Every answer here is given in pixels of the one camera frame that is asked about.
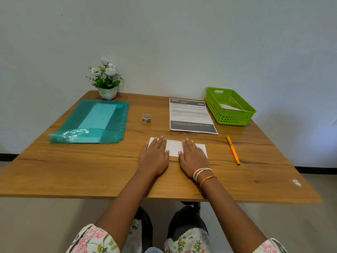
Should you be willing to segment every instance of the white paper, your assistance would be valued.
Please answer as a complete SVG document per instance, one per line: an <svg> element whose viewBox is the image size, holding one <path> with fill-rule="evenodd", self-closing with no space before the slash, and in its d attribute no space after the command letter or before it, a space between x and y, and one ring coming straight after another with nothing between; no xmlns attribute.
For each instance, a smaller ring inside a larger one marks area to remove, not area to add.
<svg viewBox="0 0 337 253"><path fill-rule="evenodd" d="M218 134L204 101L170 98L170 129Z"/></svg>
<svg viewBox="0 0 337 253"><path fill-rule="evenodd" d="M244 111L244 112L245 112L245 110L241 110L241 109L238 109L238 108L235 108L235 107L226 105L226 104L220 104L220 106L221 106L223 109L230 109L230 110L237 110L237 111Z"/></svg>
<svg viewBox="0 0 337 253"><path fill-rule="evenodd" d="M154 138L150 138L150 141L149 141L149 145L151 144L151 142L154 140ZM200 147L206 157L207 157L207 152L206 152L206 146L204 144L196 144L197 147ZM170 156L175 156L175 157L179 157L178 155L178 152L181 151L181 152L184 152L183 150L183 142L181 141L176 141L176 140L167 140L167 143L166 143L166 150L170 150Z"/></svg>

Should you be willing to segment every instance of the tape roll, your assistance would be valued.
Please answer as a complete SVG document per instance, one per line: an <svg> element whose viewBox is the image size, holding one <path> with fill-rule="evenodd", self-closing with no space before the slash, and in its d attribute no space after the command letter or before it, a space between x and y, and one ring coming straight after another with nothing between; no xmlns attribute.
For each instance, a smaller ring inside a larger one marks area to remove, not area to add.
<svg viewBox="0 0 337 253"><path fill-rule="evenodd" d="M151 122L151 115L143 114L143 123L150 123Z"/></svg>

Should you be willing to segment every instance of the transparent folder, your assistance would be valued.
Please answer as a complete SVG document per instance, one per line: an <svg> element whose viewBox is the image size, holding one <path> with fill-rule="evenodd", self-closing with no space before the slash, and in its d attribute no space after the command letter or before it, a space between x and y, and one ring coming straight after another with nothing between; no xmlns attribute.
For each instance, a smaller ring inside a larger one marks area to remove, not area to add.
<svg viewBox="0 0 337 253"><path fill-rule="evenodd" d="M117 143L124 138L129 102L81 100L58 131L48 135L58 143Z"/></svg>

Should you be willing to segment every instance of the orange bracelet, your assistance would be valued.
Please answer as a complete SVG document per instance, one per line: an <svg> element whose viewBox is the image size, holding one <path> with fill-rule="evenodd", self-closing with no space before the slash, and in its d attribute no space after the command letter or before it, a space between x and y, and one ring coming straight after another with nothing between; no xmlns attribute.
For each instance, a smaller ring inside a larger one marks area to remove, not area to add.
<svg viewBox="0 0 337 253"><path fill-rule="evenodd" d="M205 182L205 180L210 179L211 177L216 177L217 178L217 176L215 176L215 175L212 175L212 176L204 178L204 180L200 183L200 187L203 184L203 182Z"/></svg>

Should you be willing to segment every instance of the hand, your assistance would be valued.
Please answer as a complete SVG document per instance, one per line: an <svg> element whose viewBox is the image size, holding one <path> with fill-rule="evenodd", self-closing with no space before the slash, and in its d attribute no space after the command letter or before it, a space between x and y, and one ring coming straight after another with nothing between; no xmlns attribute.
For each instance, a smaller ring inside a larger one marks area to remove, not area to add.
<svg viewBox="0 0 337 253"><path fill-rule="evenodd" d="M167 140L161 136L149 145L147 142L138 156L138 171L147 172L153 176L159 176L169 166L169 153L166 149Z"/></svg>
<svg viewBox="0 0 337 253"><path fill-rule="evenodd" d="M193 178L193 174L198 169L210 167L204 151L201 148L196 147L193 140L187 138L186 141L183 141L183 150L184 152L179 151L178 153L180 168L188 177ZM213 172L210 170L203 171L197 177L198 182L200 183L199 180L201 178L203 179L205 176L209 175L213 175Z"/></svg>

